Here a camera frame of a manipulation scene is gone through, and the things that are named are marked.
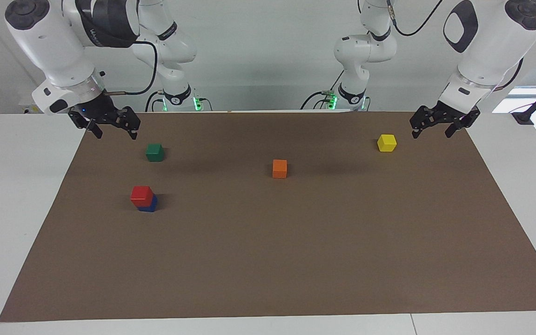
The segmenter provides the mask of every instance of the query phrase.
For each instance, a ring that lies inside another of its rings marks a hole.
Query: cube
[[[396,138],[394,135],[384,134],[378,140],[378,148],[380,152],[391,153],[396,149]]]
[[[147,208],[153,203],[154,193],[148,186],[135,186],[130,199],[137,208]]]
[[[153,196],[153,201],[152,203],[150,204],[150,206],[148,207],[138,207],[138,210],[140,212],[148,212],[148,213],[153,213],[156,211],[156,206],[158,204],[158,199],[156,197],[156,195]]]
[[[148,161],[162,161],[164,159],[164,149],[161,144],[149,144],[146,149]]]
[[[272,178],[285,179],[287,177],[287,161],[275,159],[272,161]]]

